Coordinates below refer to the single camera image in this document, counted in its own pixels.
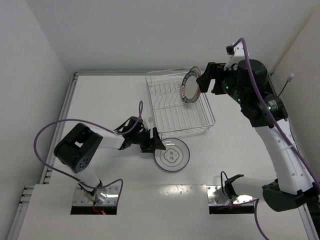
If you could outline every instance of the cable connector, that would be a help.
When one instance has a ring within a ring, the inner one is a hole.
[[[286,81],[287,81],[287,82],[290,82],[294,77],[295,77],[295,75],[294,75],[293,73],[291,73],[291,74],[287,77]]]
[[[150,116],[143,120],[143,126],[146,130],[151,130],[155,127],[154,119]]]

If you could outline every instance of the dish rack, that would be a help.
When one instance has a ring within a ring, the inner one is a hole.
[[[189,68],[148,72],[145,82],[154,125],[161,139],[205,133],[216,120],[205,93],[185,103],[180,88]]]

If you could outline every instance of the metal mounting plate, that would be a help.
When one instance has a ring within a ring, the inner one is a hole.
[[[97,204],[96,206],[108,206],[115,207],[118,201],[120,186],[113,185],[106,188],[107,195],[103,204]],[[93,201],[89,199],[84,190],[77,186],[74,191],[72,206],[73,207],[88,207],[92,206]]]
[[[207,185],[206,186],[206,192],[207,192],[207,195],[208,195],[208,204],[209,206],[223,206],[223,205],[227,205],[229,204],[229,202],[226,202],[226,203],[217,203],[216,200],[215,200],[215,191],[220,189],[221,188],[221,185]],[[233,204],[242,204],[242,203],[245,203],[245,202],[249,202],[253,200],[253,197],[252,196],[248,196],[248,195],[240,195],[238,196],[237,198],[233,199],[232,200],[232,203]],[[243,206],[253,206],[253,202],[250,202],[248,204],[244,204]]]

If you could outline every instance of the white wall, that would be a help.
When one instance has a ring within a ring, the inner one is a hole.
[[[69,83],[24,0],[0,1],[0,239],[5,239],[24,185],[39,182],[37,131],[59,116]],[[39,149],[46,156],[53,128]]]
[[[320,178],[320,6],[288,50],[273,75],[289,113],[293,135],[299,149]]]
[[[278,62],[314,0],[26,0],[71,72],[160,70],[226,61],[245,37],[250,56]]]

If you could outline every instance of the rectangular opening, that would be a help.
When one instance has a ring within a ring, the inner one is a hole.
[[[76,146],[78,146],[79,148],[81,148],[84,143],[83,143],[83,142],[80,143],[80,142],[77,142],[77,141],[76,141],[76,142],[74,142],[74,144],[75,144]]]
[[[97,211],[104,211],[105,214],[100,215],[117,215],[117,207],[115,206],[95,206]],[[94,211],[93,206],[72,206],[71,215],[99,215]]]
[[[254,206],[221,207],[209,206],[210,214],[253,214]]]

